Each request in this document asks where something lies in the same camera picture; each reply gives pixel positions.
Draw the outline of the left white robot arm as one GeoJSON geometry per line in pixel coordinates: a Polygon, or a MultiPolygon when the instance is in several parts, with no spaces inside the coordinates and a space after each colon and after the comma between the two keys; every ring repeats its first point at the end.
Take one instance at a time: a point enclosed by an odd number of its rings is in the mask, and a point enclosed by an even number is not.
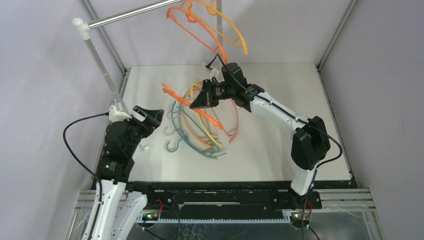
{"type": "Polygon", "coordinates": [[[156,203],[154,192],[144,189],[130,192],[125,205],[118,209],[126,189],[133,160],[142,139],[148,138],[162,123],[164,110],[149,110],[138,105],[133,111],[143,117],[120,111],[115,105],[109,108],[110,124],[104,136],[103,154],[97,166],[95,200],[88,219],[83,240],[125,240],[143,208],[156,203]]]}

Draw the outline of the yellow-orange plastic hanger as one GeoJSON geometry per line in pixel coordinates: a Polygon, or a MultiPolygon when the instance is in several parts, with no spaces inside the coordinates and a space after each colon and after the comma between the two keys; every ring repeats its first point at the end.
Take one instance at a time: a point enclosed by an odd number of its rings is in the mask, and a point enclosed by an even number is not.
{"type": "Polygon", "coordinates": [[[214,33],[214,37],[216,39],[216,47],[214,48],[213,52],[216,53],[219,51],[221,56],[224,55],[224,47],[223,47],[223,40],[226,40],[230,44],[232,44],[234,47],[242,49],[243,53],[245,55],[248,54],[248,46],[246,44],[246,41],[240,32],[240,30],[236,27],[236,25],[222,13],[222,3],[220,0],[210,0],[209,3],[205,2],[204,0],[184,0],[181,4],[181,8],[188,12],[186,15],[187,21],[189,23],[200,23],[202,27],[206,27],[206,31],[208,33],[214,33]],[[202,5],[205,7],[207,13],[210,16],[216,17],[216,26],[212,26],[208,22],[206,22],[204,19],[199,17],[193,10],[194,2],[202,5]],[[224,20],[229,27],[236,33],[237,37],[234,39],[229,38],[227,35],[225,35],[222,31],[223,25],[222,20],[224,20]]]}

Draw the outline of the orange plastic hanger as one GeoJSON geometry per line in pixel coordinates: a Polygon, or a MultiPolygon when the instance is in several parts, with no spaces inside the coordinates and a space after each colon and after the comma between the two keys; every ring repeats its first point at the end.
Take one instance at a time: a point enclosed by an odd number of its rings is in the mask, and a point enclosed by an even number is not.
{"type": "MultiPolygon", "coordinates": [[[[186,106],[186,107],[190,107],[191,103],[179,96],[171,87],[169,87],[167,84],[162,83],[162,91],[166,94],[168,94],[169,96],[171,96],[172,98],[174,98],[177,102],[181,103],[182,105],[186,106]]],[[[215,120],[213,117],[209,116],[207,113],[203,112],[202,110],[195,108],[194,111],[196,113],[198,113],[199,115],[203,116],[204,118],[206,118],[209,122],[213,123],[217,128],[219,128],[220,130],[224,129],[224,126],[219,123],[217,120],[215,120]]]]}
{"type": "Polygon", "coordinates": [[[220,57],[225,64],[227,64],[229,62],[227,53],[226,53],[223,45],[219,42],[218,38],[213,33],[212,29],[210,27],[208,27],[205,23],[203,23],[200,18],[196,17],[193,13],[190,13],[190,11],[188,9],[186,10],[182,7],[172,6],[172,7],[168,8],[168,10],[166,12],[166,18],[171,19],[178,27],[180,27],[182,30],[184,30],[187,34],[189,34],[191,37],[193,37],[195,40],[197,40],[200,44],[202,44],[204,47],[206,47],[209,51],[211,51],[212,53],[214,53],[218,57],[220,57]],[[194,24],[194,25],[200,26],[201,29],[204,30],[209,37],[211,37],[211,39],[215,43],[215,47],[212,47],[211,45],[209,45],[207,42],[202,40],[195,33],[190,31],[185,25],[180,23],[179,20],[177,19],[177,16],[175,15],[175,11],[183,13],[185,18],[186,18],[186,21],[189,24],[194,24]]]}

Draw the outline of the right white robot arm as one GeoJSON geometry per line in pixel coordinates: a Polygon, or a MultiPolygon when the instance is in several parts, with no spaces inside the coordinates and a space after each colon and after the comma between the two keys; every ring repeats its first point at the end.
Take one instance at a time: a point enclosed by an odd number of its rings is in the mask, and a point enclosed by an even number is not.
{"type": "Polygon", "coordinates": [[[316,169],[330,150],[330,140],[324,121],[308,118],[274,100],[262,87],[247,82],[242,68],[235,62],[221,68],[223,81],[205,79],[192,110],[217,107],[220,101],[231,99],[246,111],[261,116],[291,135],[291,159],[296,165],[290,183],[289,203],[302,208],[309,201],[316,169]]]}

